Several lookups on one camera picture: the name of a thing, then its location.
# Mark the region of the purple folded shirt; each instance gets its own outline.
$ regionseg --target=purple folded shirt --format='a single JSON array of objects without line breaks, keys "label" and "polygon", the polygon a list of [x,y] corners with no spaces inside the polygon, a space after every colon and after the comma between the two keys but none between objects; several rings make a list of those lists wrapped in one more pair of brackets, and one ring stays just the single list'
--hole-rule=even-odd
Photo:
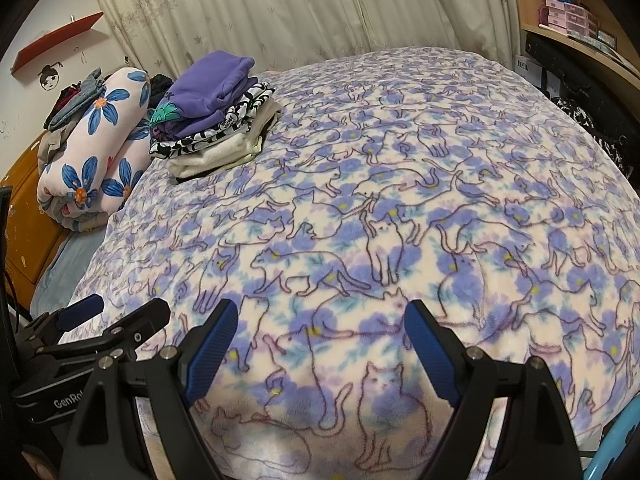
[{"label": "purple folded shirt", "polygon": [[197,60],[160,101],[149,125],[162,140],[183,139],[218,124],[225,111],[258,82],[255,61],[217,50]]}]

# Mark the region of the black and white patterned clothing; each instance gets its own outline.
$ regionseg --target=black and white patterned clothing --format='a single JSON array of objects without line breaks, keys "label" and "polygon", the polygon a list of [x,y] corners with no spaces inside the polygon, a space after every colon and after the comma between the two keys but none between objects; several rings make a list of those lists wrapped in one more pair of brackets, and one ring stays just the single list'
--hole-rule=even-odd
[{"label": "black and white patterned clothing", "polygon": [[151,145],[149,153],[155,158],[176,158],[213,146],[235,134],[245,132],[258,108],[273,95],[273,92],[274,89],[269,86],[269,83],[257,83],[242,94],[238,102],[228,108],[225,119],[215,128],[184,139],[157,140]]},{"label": "black and white patterned clothing", "polygon": [[609,158],[628,180],[628,178],[631,176],[631,173],[633,173],[634,167],[625,162],[625,159],[622,157],[620,149],[618,146],[616,146],[615,142],[609,142],[596,133],[597,130],[593,123],[593,118],[585,110],[583,110],[578,105],[578,103],[571,99],[552,97],[551,101],[565,114],[567,114],[575,122],[577,122],[578,124],[580,124],[580,126],[587,130],[591,137],[593,137],[600,145],[600,147],[605,151],[605,153],[609,155]]}]

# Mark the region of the storage box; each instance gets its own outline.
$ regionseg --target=storage box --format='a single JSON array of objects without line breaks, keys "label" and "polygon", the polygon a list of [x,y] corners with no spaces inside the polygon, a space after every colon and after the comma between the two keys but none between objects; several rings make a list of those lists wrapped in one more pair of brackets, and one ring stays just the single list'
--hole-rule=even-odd
[{"label": "storage box", "polygon": [[542,86],[542,66],[537,61],[526,56],[516,56],[513,63],[516,74],[537,88]]},{"label": "storage box", "polygon": [[602,43],[608,44],[613,50],[616,49],[616,37],[613,34],[609,34],[604,30],[598,30],[596,38],[600,40]]},{"label": "storage box", "polygon": [[574,5],[574,4],[559,2],[558,0],[545,0],[545,3],[547,7],[550,7],[552,9],[564,10],[564,12],[574,14],[575,16],[580,16],[581,18],[584,18],[590,22],[593,22],[593,25],[595,27],[600,25],[600,22],[598,21],[598,19],[584,7]]},{"label": "storage box", "polygon": [[573,22],[566,22],[566,30],[574,30],[575,32],[580,32],[580,34],[589,36],[590,38],[595,38],[597,36],[597,32],[595,30],[581,27],[577,23],[573,23]]},{"label": "storage box", "polygon": [[547,7],[550,16],[554,16],[556,18],[565,18],[566,12],[561,9],[555,9],[554,7]]},{"label": "storage box", "polygon": [[580,25],[581,27],[589,28],[589,20],[583,16],[578,16],[577,14],[565,12],[564,17],[568,22],[573,22],[576,25]]},{"label": "storage box", "polygon": [[564,10],[564,2],[559,2],[558,0],[545,0],[545,2],[547,7]]},{"label": "storage box", "polygon": [[549,15],[549,25],[557,25],[558,27],[566,28],[566,18],[563,16],[551,16]]},{"label": "storage box", "polygon": [[560,87],[562,83],[553,75],[549,70],[546,71],[546,91],[549,92],[549,97],[560,97]]}]

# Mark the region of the curtain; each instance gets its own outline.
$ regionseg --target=curtain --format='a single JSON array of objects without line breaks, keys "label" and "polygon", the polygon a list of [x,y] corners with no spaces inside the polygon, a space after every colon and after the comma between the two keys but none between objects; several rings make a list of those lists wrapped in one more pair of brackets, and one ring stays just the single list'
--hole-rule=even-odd
[{"label": "curtain", "polygon": [[520,53],[516,0],[360,0],[373,49],[443,46],[513,67]]},{"label": "curtain", "polygon": [[180,75],[221,49],[288,70],[368,52],[356,0],[98,0],[132,63]]},{"label": "curtain", "polygon": [[254,72],[396,46],[460,48],[513,67],[515,0],[98,0],[132,63],[180,75],[221,49]]}]

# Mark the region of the red wall shelf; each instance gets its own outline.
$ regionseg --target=red wall shelf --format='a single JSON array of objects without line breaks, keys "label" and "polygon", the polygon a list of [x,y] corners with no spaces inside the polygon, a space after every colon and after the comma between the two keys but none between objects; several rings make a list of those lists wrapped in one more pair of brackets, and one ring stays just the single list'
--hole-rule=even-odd
[{"label": "red wall shelf", "polygon": [[49,34],[45,34],[43,37],[38,38],[33,43],[28,44],[24,49],[18,52],[18,55],[15,57],[14,65],[11,67],[11,73],[13,74],[16,70],[20,70],[32,59],[38,57],[50,48],[55,47],[57,44],[77,36],[82,32],[88,31],[94,26],[94,23],[102,17],[102,15],[103,12],[97,12],[91,16],[85,16],[81,20],[67,23],[63,27],[57,28]]}]

